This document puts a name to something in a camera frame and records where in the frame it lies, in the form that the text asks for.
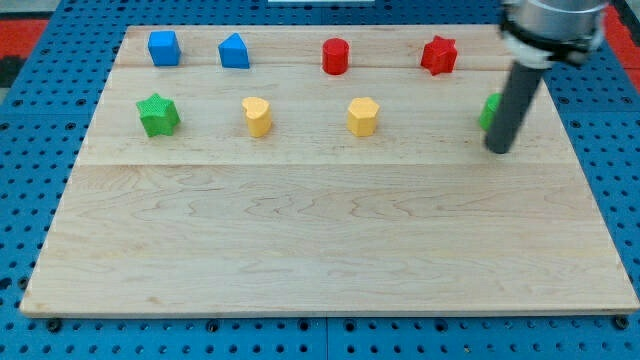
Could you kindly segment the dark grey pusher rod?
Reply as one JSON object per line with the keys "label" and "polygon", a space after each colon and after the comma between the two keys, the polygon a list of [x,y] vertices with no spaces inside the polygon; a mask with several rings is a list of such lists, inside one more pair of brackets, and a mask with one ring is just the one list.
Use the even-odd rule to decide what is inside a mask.
{"label": "dark grey pusher rod", "polygon": [[493,121],[485,135],[485,147],[506,154],[514,144],[545,73],[515,61],[501,93]]}

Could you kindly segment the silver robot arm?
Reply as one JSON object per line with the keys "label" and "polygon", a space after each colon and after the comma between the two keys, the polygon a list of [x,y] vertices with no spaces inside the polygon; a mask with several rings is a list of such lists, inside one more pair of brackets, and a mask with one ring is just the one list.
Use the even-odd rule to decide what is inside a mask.
{"label": "silver robot arm", "polygon": [[485,146],[510,151],[544,73],[556,63],[579,67],[604,41],[607,0],[511,0],[499,31],[514,56]]}

